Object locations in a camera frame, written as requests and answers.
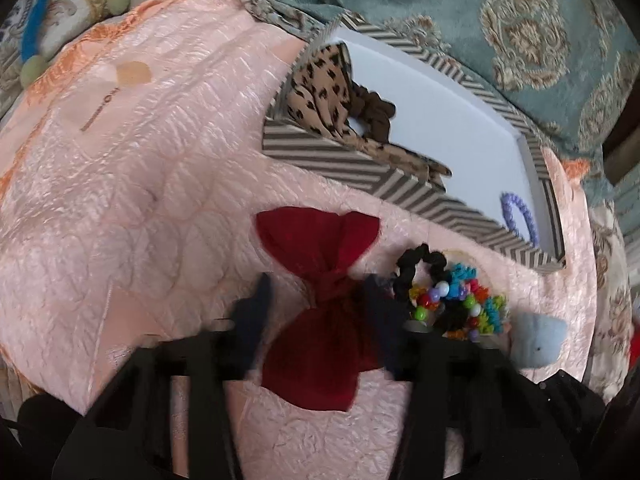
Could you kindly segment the light blue fuzzy hair band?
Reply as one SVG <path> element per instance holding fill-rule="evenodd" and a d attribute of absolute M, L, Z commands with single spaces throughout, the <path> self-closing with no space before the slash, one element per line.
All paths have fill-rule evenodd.
<path fill-rule="evenodd" d="M 567 324 L 560 318 L 530 311 L 511 316 L 510 358 L 516 368 L 543 368 L 559 359 Z"/>

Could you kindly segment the red velvet bow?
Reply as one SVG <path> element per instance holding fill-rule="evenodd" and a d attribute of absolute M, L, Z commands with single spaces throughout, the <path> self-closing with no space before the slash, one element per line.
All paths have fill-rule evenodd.
<path fill-rule="evenodd" d="M 308 287 L 310 306 L 280 330 L 262 364 L 262 386 L 309 411 L 346 412 L 358 377 L 381 366 L 363 281 L 349 275 L 378 239 L 380 219 L 280 207 L 255 219 L 265 251 Z"/>

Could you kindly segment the leopard print hair bow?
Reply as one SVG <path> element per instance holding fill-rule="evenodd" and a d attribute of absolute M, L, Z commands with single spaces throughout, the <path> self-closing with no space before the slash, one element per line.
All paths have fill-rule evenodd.
<path fill-rule="evenodd" d="M 286 114 L 302 128 L 377 162 L 446 190 L 442 180 L 451 170 L 437 160 L 390 143 L 390 126 L 396 106 L 352 80 L 352 60 L 347 44 L 326 44 L 291 75 Z"/>

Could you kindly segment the floral cream bedsheet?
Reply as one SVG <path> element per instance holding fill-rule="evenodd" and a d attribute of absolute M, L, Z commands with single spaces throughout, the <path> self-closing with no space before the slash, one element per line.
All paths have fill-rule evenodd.
<path fill-rule="evenodd" d="M 597 316 L 585 383 L 605 402 L 623 388 L 629 370 L 632 320 L 631 287 L 625 244 L 614 203 L 589 209 L 597 271 Z"/>

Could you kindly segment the pink quilted bedspread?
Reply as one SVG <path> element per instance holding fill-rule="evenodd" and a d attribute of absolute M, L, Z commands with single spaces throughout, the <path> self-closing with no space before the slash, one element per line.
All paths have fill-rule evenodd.
<path fill-rule="evenodd" d="M 304 282 L 262 248 L 258 211 L 361 211 L 378 241 L 352 268 L 387 273 L 427 242 L 480 265 L 508 306 L 564 318 L 557 370 L 582 379 L 596 270 L 579 185 L 545 149 L 566 267 L 547 276 L 320 174 L 262 154 L 262 122 L 304 44 L 240 0 L 148 0 L 67 46 L 1 128 L 1 352 L 31 384 L 85 412 L 144 336 L 189 336 L 272 273 L 266 333 L 309 306 Z M 230 385 L 247 479 L 386 479 L 408 388 L 359 379 L 346 413 L 311 412 Z"/>

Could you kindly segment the striped white tray box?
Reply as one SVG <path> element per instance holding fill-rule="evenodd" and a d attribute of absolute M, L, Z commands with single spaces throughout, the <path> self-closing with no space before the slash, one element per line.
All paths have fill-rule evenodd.
<path fill-rule="evenodd" d="M 352 78 L 396 106 L 390 143 L 447 166 L 446 190 L 319 136 L 286 114 L 291 75 L 326 44 L 347 44 Z M 565 266 L 559 206 L 526 118 L 445 55 L 344 13 L 318 32 L 272 99 L 262 150 L 358 188 L 547 274 Z"/>

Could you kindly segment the teal damask blanket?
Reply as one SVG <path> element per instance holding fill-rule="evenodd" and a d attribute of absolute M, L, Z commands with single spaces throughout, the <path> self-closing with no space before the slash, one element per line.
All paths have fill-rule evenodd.
<path fill-rule="evenodd" d="M 611 198 L 603 142 L 639 73 L 639 44 L 613 0 L 244 0 L 307 37 L 343 12 L 450 56 L 527 115 L 562 159 L 585 159 L 590 204 Z"/>

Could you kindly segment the green blue plush toy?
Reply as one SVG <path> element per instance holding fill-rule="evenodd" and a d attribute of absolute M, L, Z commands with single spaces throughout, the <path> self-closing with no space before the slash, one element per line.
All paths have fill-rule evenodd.
<path fill-rule="evenodd" d="M 27 89 L 46 70 L 47 60 L 40 54 L 38 47 L 39 29 L 47 13 L 48 0 L 36 0 L 30 11 L 21 46 L 22 68 L 20 83 Z M 111 16 L 124 14 L 130 6 L 130 0 L 106 0 L 105 9 Z"/>

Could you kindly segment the embroidered cream pillow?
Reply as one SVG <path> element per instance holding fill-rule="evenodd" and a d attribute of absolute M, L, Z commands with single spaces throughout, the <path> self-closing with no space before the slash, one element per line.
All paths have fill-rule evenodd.
<path fill-rule="evenodd" d="M 22 93 L 22 43 L 28 19 L 38 0 L 16 0 L 1 21 L 1 111 Z M 106 0 L 47 0 L 38 27 L 37 53 L 51 61 L 66 44 L 106 17 Z"/>

